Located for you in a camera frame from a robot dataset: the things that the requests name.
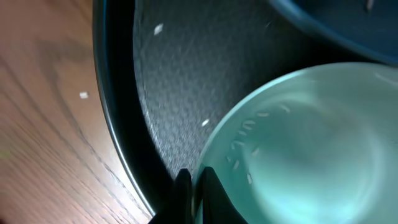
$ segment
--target wood grain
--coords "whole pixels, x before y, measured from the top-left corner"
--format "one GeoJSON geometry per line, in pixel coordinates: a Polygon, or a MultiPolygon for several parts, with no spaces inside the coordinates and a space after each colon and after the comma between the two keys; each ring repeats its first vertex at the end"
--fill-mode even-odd
{"type": "Polygon", "coordinates": [[[96,86],[91,0],[0,2],[0,219],[147,223],[96,86]],[[87,91],[87,99],[79,92],[87,91]]]}

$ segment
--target black tray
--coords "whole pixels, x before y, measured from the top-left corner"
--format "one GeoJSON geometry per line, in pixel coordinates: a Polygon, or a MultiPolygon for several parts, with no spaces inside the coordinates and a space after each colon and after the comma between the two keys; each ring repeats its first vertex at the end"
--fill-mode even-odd
{"type": "Polygon", "coordinates": [[[247,94],[301,68],[363,61],[307,37],[258,0],[94,1],[93,37],[109,131],[151,213],[247,94]]]}

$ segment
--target wooden table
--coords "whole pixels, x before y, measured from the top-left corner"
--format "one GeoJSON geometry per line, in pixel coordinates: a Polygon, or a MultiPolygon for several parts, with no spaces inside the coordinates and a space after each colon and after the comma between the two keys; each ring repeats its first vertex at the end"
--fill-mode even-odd
{"type": "Polygon", "coordinates": [[[91,0],[0,1],[0,219],[147,223],[95,77],[91,0]],[[80,92],[89,97],[81,99],[80,92]]]}

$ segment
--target light green bowl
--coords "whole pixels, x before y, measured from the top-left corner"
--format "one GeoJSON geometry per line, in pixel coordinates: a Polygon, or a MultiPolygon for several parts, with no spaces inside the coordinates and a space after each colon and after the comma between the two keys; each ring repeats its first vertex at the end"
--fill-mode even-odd
{"type": "Polygon", "coordinates": [[[249,223],[398,223],[398,69],[334,63],[265,84],[217,125],[194,184],[205,166],[249,223]]]}

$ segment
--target bowl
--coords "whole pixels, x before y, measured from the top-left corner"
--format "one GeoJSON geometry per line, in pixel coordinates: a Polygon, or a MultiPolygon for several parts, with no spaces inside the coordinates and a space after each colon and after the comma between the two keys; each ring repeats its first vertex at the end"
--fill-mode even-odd
{"type": "Polygon", "coordinates": [[[320,65],[241,100],[206,143],[194,185],[214,168],[248,223],[395,223],[397,143],[398,69],[320,65]]]}

